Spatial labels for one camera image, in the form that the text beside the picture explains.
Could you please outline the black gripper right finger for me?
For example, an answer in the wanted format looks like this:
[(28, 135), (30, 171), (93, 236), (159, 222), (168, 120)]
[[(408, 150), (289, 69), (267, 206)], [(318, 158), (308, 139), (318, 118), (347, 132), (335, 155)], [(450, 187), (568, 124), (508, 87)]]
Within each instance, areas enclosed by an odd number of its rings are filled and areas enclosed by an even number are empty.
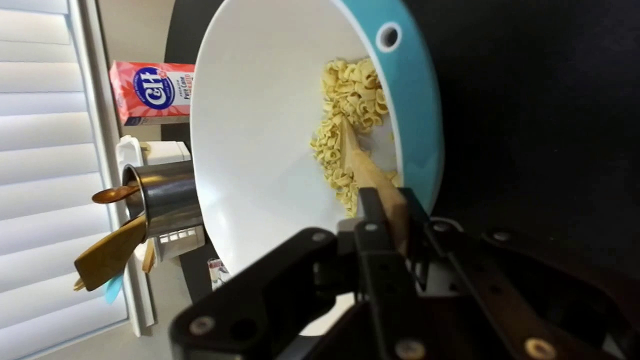
[(492, 334), (515, 360), (612, 360), (609, 352), (544, 323), (477, 241), (458, 230), (439, 233), (439, 225), (428, 220), (411, 190), (404, 190), (404, 198), (411, 215), (419, 216), (421, 228), (411, 250), (424, 252), (428, 261), (443, 261), (452, 269), (462, 291), (481, 309)]

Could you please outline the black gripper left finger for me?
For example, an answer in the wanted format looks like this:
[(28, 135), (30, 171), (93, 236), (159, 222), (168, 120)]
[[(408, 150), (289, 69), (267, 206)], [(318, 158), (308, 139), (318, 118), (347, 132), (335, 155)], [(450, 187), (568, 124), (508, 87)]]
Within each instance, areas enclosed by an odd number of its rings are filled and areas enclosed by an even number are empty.
[(390, 220), (377, 190), (360, 193), (357, 225), (360, 291), (368, 302), (383, 360), (428, 360), (437, 357), (434, 334), (416, 294), (406, 261), (397, 252)]

